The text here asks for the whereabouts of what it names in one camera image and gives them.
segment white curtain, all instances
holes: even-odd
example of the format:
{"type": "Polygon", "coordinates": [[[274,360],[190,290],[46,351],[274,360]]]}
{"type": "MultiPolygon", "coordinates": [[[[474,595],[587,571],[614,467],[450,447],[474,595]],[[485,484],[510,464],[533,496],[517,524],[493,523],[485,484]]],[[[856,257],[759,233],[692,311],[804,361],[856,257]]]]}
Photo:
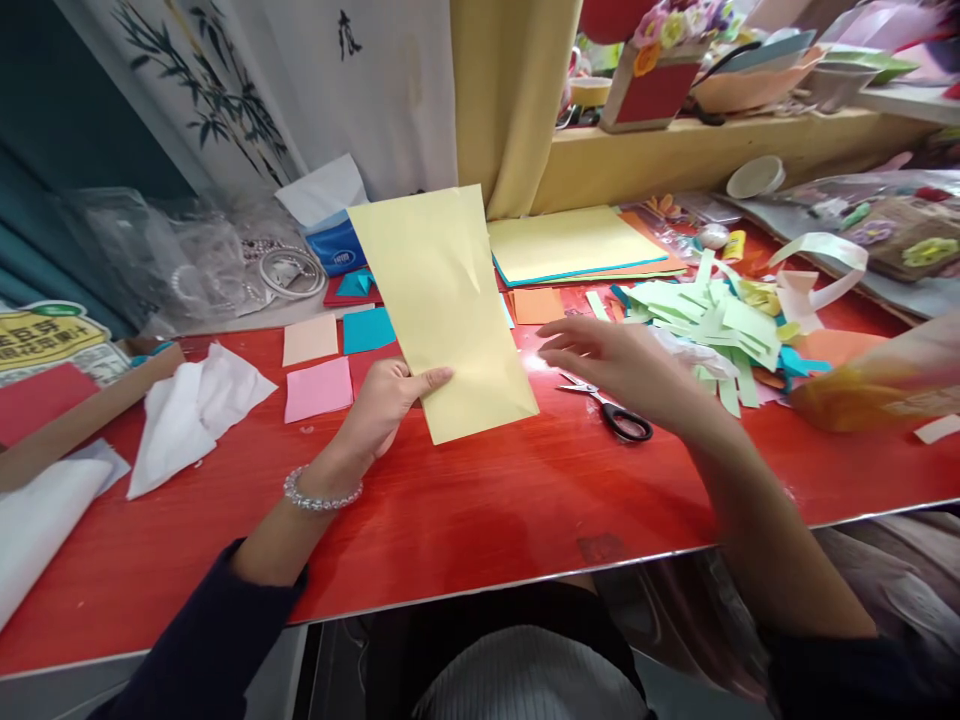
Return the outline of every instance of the white curtain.
{"type": "Polygon", "coordinates": [[[345,152],[373,200],[457,184],[448,0],[58,4],[200,192],[345,152]]]}

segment blue tissue box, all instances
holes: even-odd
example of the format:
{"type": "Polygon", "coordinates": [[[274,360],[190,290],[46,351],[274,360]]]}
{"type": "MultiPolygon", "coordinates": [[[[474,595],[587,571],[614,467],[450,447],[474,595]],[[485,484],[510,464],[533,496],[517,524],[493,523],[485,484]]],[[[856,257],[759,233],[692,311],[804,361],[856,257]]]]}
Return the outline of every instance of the blue tissue box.
{"type": "Polygon", "coordinates": [[[305,230],[304,237],[330,277],[343,275],[367,264],[346,210],[328,218],[316,228],[305,230]],[[331,221],[339,221],[341,216],[343,221],[331,227],[331,221]]]}

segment scissors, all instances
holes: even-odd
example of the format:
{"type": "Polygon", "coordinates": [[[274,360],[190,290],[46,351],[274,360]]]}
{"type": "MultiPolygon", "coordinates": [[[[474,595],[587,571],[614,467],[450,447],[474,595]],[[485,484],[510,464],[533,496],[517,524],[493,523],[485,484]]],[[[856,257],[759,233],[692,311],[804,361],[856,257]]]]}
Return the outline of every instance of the scissors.
{"type": "Polygon", "coordinates": [[[600,403],[600,409],[603,410],[604,421],[618,437],[630,442],[643,442],[653,437],[653,428],[650,426],[650,423],[639,415],[634,415],[616,403],[606,400],[600,394],[600,390],[596,385],[585,383],[583,380],[573,375],[567,375],[565,372],[561,372],[560,374],[572,382],[573,385],[558,385],[557,390],[585,392],[600,403]]]}

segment person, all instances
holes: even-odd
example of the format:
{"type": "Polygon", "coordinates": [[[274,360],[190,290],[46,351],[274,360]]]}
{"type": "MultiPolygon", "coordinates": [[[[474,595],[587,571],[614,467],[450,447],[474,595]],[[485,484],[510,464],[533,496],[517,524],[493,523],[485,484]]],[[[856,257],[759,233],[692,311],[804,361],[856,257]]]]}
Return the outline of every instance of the person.
{"type": "MultiPolygon", "coordinates": [[[[597,385],[686,446],[730,572],[770,650],[783,717],[937,712],[739,423],[644,326],[571,317],[538,334],[551,338],[540,350],[548,365],[597,385]]],[[[242,718],[244,692],[308,582],[310,555],[361,496],[364,473],[409,408],[452,374],[411,377],[401,359],[376,363],[334,439],[288,479],[253,533],[223,551],[126,688],[91,717],[242,718]],[[311,503],[322,507],[304,507],[311,503]]],[[[591,590],[584,576],[377,613],[368,720],[648,716],[631,650],[591,590]]]]}

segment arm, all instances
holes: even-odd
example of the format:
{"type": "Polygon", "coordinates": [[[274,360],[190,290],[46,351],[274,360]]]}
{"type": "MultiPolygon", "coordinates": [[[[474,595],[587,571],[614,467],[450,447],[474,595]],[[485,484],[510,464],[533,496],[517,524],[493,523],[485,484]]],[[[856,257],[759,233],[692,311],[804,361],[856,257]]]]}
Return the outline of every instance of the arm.
{"type": "Polygon", "coordinates": [[[675,433],[703,480],[724,557],[751,612],[796,636],[874,638],[876,626],[817,545],[749,437],[642,325],[568,318],[540,351],[675,433]]]}
{"type": "MultiPolygon", "coordinates": [[[[340,431],[300,476],[301,493],[350,495],[411,405],[452,372],[409,374],[399,359],[373,365],[340,431]]],[[[336,515],[281,499],[246,540],[221,554],[127,687],[91,718],[242,718],[243,694],[303,593],[307,560],[336,515]]]]}

